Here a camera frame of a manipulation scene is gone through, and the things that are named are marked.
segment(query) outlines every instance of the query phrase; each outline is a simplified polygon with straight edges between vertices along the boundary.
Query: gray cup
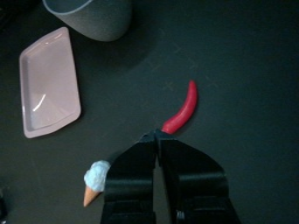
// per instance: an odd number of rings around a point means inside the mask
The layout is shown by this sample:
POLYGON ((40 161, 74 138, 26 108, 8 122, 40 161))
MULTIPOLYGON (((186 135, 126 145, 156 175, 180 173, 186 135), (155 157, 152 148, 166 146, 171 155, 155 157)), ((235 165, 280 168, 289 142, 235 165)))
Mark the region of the gray cup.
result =
POLYGON ((44 7, 88 38, 119 39, 130 26, 131 0, 43 0, 44 7))

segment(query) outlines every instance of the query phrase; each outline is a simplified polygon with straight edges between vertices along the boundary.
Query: chili pepper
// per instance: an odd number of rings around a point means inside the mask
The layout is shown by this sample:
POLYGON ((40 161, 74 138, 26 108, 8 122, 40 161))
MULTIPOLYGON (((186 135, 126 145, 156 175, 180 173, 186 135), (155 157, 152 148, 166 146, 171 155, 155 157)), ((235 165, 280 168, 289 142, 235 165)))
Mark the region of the chili pepper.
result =
POLYGON ((163 124, 163 132, 172 134, 190 120, 198 103, 198 88, 194 80, 190 81, 188 94, 184 104, 175 116, 163 124))

